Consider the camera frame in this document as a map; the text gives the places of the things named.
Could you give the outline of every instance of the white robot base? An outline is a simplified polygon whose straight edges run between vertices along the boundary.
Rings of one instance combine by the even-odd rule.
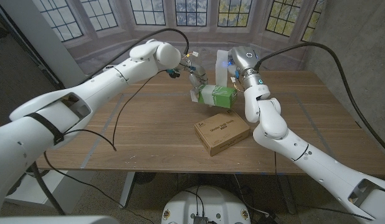
[[[187,191],[178,193],[165,205],[161,219],[162,224],[250,223],[247,207],[232,193],[219,187],[199,186],[197,194],[202,199],[201,203],[195,195],[197,186],[191,187]]]

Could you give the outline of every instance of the black strap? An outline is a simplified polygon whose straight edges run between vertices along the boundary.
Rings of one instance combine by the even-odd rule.
[[[54,145],[64,140],[64,135],[60,132],[60,130],[58,130],[58,128],[55,127],[54,124],[52,124],[48,119],[46,119],[42,115],[38,113],[30,113],[25,116],[31,117],[36,121],[40,122],[41,124],[43,124],[54,135]]]

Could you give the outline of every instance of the green box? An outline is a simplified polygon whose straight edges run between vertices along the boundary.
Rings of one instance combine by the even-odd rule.
[[[224,86],[201,85],[198,103],[231,108],[237,100],[237,90]]]

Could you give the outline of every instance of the gray wall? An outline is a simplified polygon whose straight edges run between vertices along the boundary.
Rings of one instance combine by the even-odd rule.
[[[327,1],[312,41],[336,52],[357,105],[385,141],[385,0]],[[363,127],[328,53],[309,49],[304,69],[314,71]]]

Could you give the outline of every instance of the wooden table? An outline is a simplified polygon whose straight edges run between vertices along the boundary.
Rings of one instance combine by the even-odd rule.
[[[214,72],[208,72],[214,84]],[[371,175],[385,175],[385,155],[355,123],[312,72],[262,72],[281,103],[288,127],[341,163]],[[128,87],[101,108],[87,129],[112,138],[116,116],[142,85]],[[194,134],[194,124],[224,111],[191,102],[187,74],[172,79],[160,73],[128,103],[116,129],[114,152],[96,135],[81,133],[70,144],[47,155],[58,169],[241,174],[303,174],[283,156],[258,145],[251,135],[211,157]],[[234,111],[244,116],[244,95]],[[43,158],[38,166],[48,169]]]

